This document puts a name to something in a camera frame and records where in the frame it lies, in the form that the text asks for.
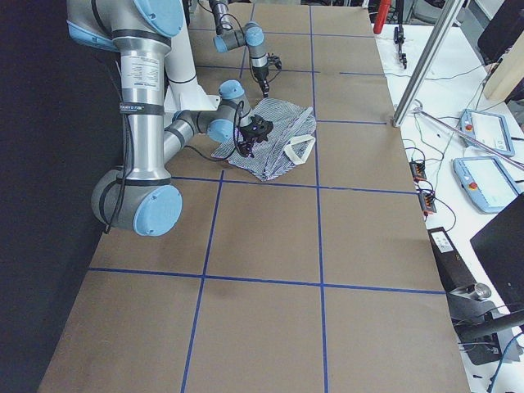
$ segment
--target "metal pole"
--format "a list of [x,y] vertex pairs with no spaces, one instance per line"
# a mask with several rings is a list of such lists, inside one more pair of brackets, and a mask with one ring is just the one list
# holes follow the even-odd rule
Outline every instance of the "metal pole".
[[443,127],[446,127],[450,131],[453,131],[454,133],[457,133],[458,135],[460,135],[460,137],[466,139],[468,142],[472,143],[476,147],[479,147],[480,149],[482,149],[484,151],[487,151],[488,153],[493,154],[494,156],[497,156],[501,160],[506,161],[508,164],[513,165],[515,168],[518,168],[520,170],[524,170],[524,164],[522,164],[522,163],[520,163],[518,161],[512,160],[511,158],[509,158],[509,157],[507,157],[507,156],[505,156],[503,154],[500,154],[495,149],[487,146],[486,144],[484,144],[484,143],[482,143],[480,141],[477,141],[474,137],[471,137],[471,136],[467,135],[466,133],[462,132],[459,129],[456,129],[455,127],[451,127],[449,124],[446,124],[442,120],[437,119],[435,116],[432,116],[429,113],[423,111],[421,107],[415,108],[413,110],[413,113],[415,113],[415,114],[419,113],[420,115],[426,116],[428,119],[431,119],[431,120],[435,121],[436,123],[442,125]]
[[463,0],[448,0],[445,2],[439,20],[435,23],[435,27],[433,28],[433,31],[427,40],[426,47],[422,51],[420,60],[418,61],[417,66],[413,71],[413,75],[409,80],[408,87],[404,91],[399,105],[397,106],[395,115],[393,116],[392,123],[395,127],[400,127],[404,121],[404,118],[408,114],[411,103],[417,95],[418,90],[422,86],[427,72],[429,71],[433,60],[435,60],[436,54],[440,49],[440,46],[448,34],[449,28],[459,13],[462,3]]

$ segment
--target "white cloth handle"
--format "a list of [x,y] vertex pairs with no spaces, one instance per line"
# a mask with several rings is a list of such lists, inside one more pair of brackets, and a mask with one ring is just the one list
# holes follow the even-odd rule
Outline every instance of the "white cloth handle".
[[[299,157],[293,150],[293,145],[298,145],[299,143],[304,143],[304,142],[309,142],[309,143],[304,153],[302,154],[302,157]],[[289,140],[287,145],[284,147],[284,152],[286,153],[287,158],[289,158],[293,164],[295,165],[304,164],[307,161],[309,154],[311,153],[311,150],[313,150],[313,146],[315,142],[316,142],[316,139],[313,135],[300,135],[298,137],[293,137]]]

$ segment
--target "white table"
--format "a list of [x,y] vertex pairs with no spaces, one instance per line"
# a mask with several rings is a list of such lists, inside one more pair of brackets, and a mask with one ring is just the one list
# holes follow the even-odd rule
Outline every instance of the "white table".
[[[398,104],[405,87],[408,84],[409,78],[399,77],[396,75],[411,75],[417,64],[417,61],[426,45],[426,41],[431,34],[432,27],[428,26],[405,26],[405,43],[403,46],[404,52],[408,58],[408,68],[404,70],[399,63],[397,57],[397,46],[393,42],[394,25],[385,25],[380,35],[376,37],[378,50],[382,59],[384,73],[387,77],[388,87],[390,90],[391,100],[394,104]],[[468,41],[464,37],[460,28],[452,28],[448,34],[447,39],[436,60],[431,67],[427,78],[442,78],[450,77],[463,72],[467,72],[481,63],[478,60],[475,52],[470,47]],[[475,108],[477,99],[480,94],[480,89],[474,99],[475,91],[479,87],[481,81],[485,78],[486,71],[480,67],[468,74],[458,76],[450,80],[426,80],[417,95],[417,99],[422,102],[424,110],[435,117],[454,116],[459,117],[463,109],[469,105],[469,108]],[[483,96],[480,98],[478,109],[483,110],[497,102],[486,100]],[[498,113],[506,116],[510,133],[514,137],[522,138],[522,131],[517,122],[511,115],[511,112],[504,103],[499,104],[489,110],[493,113]],[[418,116],[419,124],[421,126],[424,141],[430,145],[443,151],[448,142],[450,133],[424,116]],[[445,119],[446,123],[455,126],[457,120]],[[417,148],[424,151],[427,158],[440,158],[440,154],[421,142],[421,138],[413,115],[409,115],[401,127],[402,137],[411,139],[415,142]],[[406,147],[411,147],[413,144],[410,141],[404,141]],[[516,149],[515,160],[524,160],[524,142],[514,142]],[[408,158],[411,157],[413,150],[408,150]],[[485,156],[482,151],[474,147],[466,148],[459,136],[454,136],[445,153],[445,158],[442,161],[440,168],[439,181],[437,185],[436,196],[442,201],[446,202],[454,210],[457,215],[457,223],[453,230],[449,232],[449,236],[458,252],[463,257],[466,265],[471,270],[473,276],[478,282],[483,282],[489,285],[493,291],[493,296],[490,298],[495,305],[502,305],[499,294],[493,288],[493,284],[486,276],[484,269],[478,261],[469,240],[481,228],[484,227],[495,215],[481,214],[469,201],[464,191],[459,186],[453,174],[451,160],[462,156]],[[415,158],[420,158],[419,153],[415,153]],[[438,172],[438,162],[428,162],[426,173],[428,180],[435,186],[436,174]],[[508,172],[516,180],[524,178],[524,173],[511,165],[504,164]],[[449,228],[453,223],[453,215],[439,202],[436,202],[437,214],[430,215],[427,219],[427,228],[435,228],[443,226]],[[508,312],[505,308],[500,309],[501,312]],[[520,332],[520,329],[514,329],[515,333]],[[520,345],[524,345],[522,337],[519,339]],[[472,392],[483,392],[489,385],[489,378],[493,375],[496,363],[485,364],[482,366],[475,366],[469,360],[467,354],[463,354],[464,367],[468,375],[468,380]],[[473,375],[481,375],[482,379],[474,378]],[[500,370],[494,392],[508,392],[522,391],[524,386],[524,356],[521,357],[521,362],[504,364]]]

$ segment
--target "label sticker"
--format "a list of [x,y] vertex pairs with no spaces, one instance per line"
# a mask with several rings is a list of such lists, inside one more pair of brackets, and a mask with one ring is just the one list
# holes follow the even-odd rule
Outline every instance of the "label sticker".
[[160,60],[145,56],[122,56],[122,88],[160,90]]
[[453,251],[453,247],[451,246],[451,243],[449,243],[448,238],[445,236],[445,233],[443,232],[434,232],[431,234],[433,237],[433,240],[435,241],[435,244],[437,247],[439,247],[440,252],[449,252]]

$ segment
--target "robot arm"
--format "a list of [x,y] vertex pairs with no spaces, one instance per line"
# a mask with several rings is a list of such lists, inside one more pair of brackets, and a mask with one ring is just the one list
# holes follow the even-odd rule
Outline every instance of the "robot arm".
[[176,224],[182,211],[182,196],[165,169],[167,160],[196,132],[208,133],[218,142],[229,139],[235,134],[236,115],[244,139],[235,144],[249,156],[255,142],[267,140],[273,125],[251,115],[240,83],[228,81],[220,88],[216,111],[180,111],[164,128],[165,68],[171,87],[178,89],[181,109],[188,97],[201,91],[180,0],[68,0],[67,7],[70,35],[76,42],[119,52],[121,60],[124,163],[98,182],[93,212],[107,229],[160,236]]
[[247,46],[250,58],[250,68],[253,78],[262,89],[264,97],[269,95],[268,74],[269,66],[274,65],[282,69],[282,62],[278,56],[270,56],[265,49],[264,31],[250,20],[244,28],[234,29],[228,9],[228,0],[210,0],[210,8],[215,18],[216,37],[215,47],[218,52],[224,53],[238,47]]
[[220,85],[221,98],[216,111],[180,111],[165,128],[164,158],[169,161],[197,133],[207,133],[216,142],[233,139],[241,156],[253,156],[255,143],[268,140],[273,123],[253,115],[240,82],[228,80]]

